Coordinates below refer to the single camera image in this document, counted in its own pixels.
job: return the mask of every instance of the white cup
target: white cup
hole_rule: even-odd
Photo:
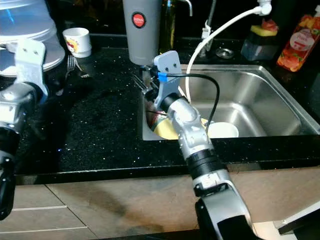
[[[209,125],[208,136],[211,139],[237,138],[239,137],[238,128],[229,122],[214,122]]]
[[[66,46],[76,58],[85,58],[91,55],[89,30],[82,27],[68,28],[62,32]]]

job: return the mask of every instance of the sink basin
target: sink basin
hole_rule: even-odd
[[[192,73],[214,78],[220,86],[215,122],[235,125],[239,137],[318,135],[320,125],[297,103],[278,81],[259,65],[194,65]],[[180,86],[185,89],[185,81]],[[192,105],[208,119],[216,97],[214,84],[190,79]],[[146,141],[163,140],[147,125],[141,97],[141,133]]]

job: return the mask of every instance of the red logo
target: red logo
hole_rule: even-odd
[[[141,12],[134,12],[132,22],[138,28],[142,28],[146,24],[146,18]]]

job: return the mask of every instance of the red bottle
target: red bottle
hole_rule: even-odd
[[[320,39],[320,5],[314,16],[304,15],[276,63],[291,72],[298,71]]]

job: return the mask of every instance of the white cable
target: white cable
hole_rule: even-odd
[[[236,21],[251,15],[251,14],[257,14],[260,13],[262,11],[262,7],[261,6],[256,6],[255,8],[245,11],[241,14],[239,14],[238,16],[235,16],[234,18],[232,18],[231,20],[227,21],[225,24],[223,24],[221,27],[219,27],[217,30],[215,30],[213,33],[211,33],[207,38],[205,38],[194,50],[194,53],[189,61],[188,67],[186,69],[186,73],[189,74],[191,72],[191,67],[194,64],[194,61],[196,59],[196,57],[198,56],[198,54],[200,53],[201,49],[203,49],[206,44],[208,42],[210,42],[216,35],[218,35],[219,33],[221,33],[223,30],[225,30],[227,27],[229,27],[230,25],[232,25],[233,23],[235,23]],[[185,92],[186,92],[186,98],[188,99],[188,101],[191,103],[191,96],[190,96],[190,88],[189,88],[189,77],[185,78]]]
[[[179,90],[179,93],[181,94],[181,96],[185,97],[185,93],[184,91],[182,90],[182,88],[180,86],[178,86],[178,90]]]

